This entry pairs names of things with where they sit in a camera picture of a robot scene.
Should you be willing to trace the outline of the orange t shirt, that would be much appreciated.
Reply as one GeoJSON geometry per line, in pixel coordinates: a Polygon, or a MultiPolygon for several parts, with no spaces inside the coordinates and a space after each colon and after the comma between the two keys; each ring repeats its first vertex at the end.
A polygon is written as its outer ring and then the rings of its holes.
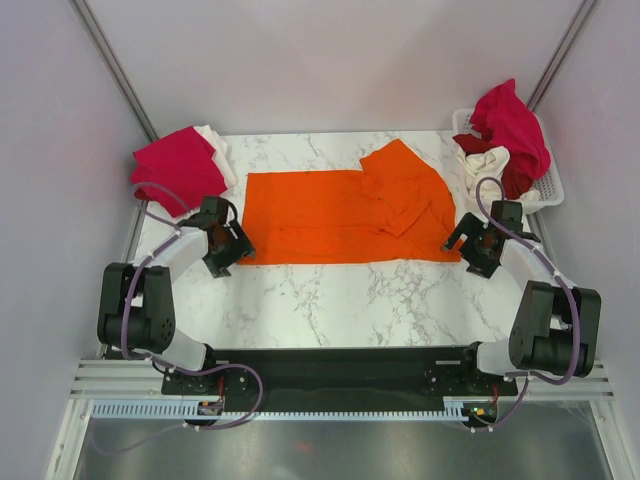
{"type": "Polygon", "coordinates": [[[251,173],[242,227],[245,265],[457,263],[442,246],[456,208],[439,173],[393,140],[358,170],[251,173]]]}

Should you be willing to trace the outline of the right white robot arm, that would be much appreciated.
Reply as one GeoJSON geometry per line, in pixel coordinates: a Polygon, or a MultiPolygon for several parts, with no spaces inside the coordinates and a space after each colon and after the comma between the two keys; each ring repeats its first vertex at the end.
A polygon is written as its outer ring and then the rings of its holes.
{"type": "Polygon", "coordinates": [[[494,375],[563,385],[594,367],[601,296],[560,273],[540,239],[523,230],[522,217],[520,203],[496,200],[487,221],[465,213],[442,246],[457,251],[476,276],[506,271],[522,292],[509,338],[474,344],[475,359],[458,368],[459,384],[469,393],[483,392],[494,375]]]}

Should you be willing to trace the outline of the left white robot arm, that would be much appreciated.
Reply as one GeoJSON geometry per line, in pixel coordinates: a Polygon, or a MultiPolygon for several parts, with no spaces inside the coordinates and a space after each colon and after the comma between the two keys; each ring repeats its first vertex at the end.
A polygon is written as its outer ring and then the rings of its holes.
{"type": "Polygon", "coordinates": [[[228,277],[232,265],[255,253],[236,207],[221,197],[206,197],[200,210],[175,224],[171,235],[150,253],[105,268],[99,341],[119,349],[127,359],[149,358],[185,372],[185,382],[196,392],[211,392],[220,371],[207,361],[208,345],[179,329],[173,283],[198,262],[212,278],[228,277]]]}

